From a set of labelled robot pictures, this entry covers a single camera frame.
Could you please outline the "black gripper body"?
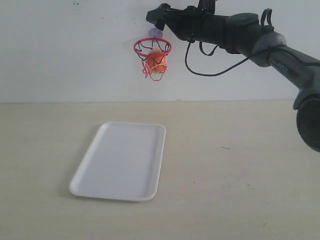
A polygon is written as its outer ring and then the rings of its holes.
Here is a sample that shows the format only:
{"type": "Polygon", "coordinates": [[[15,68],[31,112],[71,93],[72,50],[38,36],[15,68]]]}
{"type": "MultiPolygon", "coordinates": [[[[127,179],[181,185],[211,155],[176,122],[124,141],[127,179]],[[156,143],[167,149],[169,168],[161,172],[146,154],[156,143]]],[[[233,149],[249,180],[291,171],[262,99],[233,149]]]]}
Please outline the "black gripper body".
{"type": "Polygon", "coordinates": [[[163,18],[167,27],[179,40],[189,42],[206,14],[205,10],[191,6],[183,10],[165,10],[163,18]]]}

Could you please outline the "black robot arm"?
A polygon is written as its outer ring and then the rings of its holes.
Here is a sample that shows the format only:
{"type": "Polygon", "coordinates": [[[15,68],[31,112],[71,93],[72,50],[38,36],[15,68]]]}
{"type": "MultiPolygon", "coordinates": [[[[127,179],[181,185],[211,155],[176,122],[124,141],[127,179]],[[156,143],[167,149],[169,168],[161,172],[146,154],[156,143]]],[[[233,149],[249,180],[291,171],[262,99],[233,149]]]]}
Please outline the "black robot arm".
{"type": "Polygon", "coordinates": [[[271,22],[272,10],[261,15],[238,13],[217,15],[213,0],[201,0],[197,6],[172,8],[167,3],[148,11],[146,20],[157,29],[168,27],[189,44],[214,44],[229,54],[244,55],[262,68],[273,67],[298,88],[293,109],[296,126],[304,143],[320,149],[320,62],[286,44],[271,22]]]}

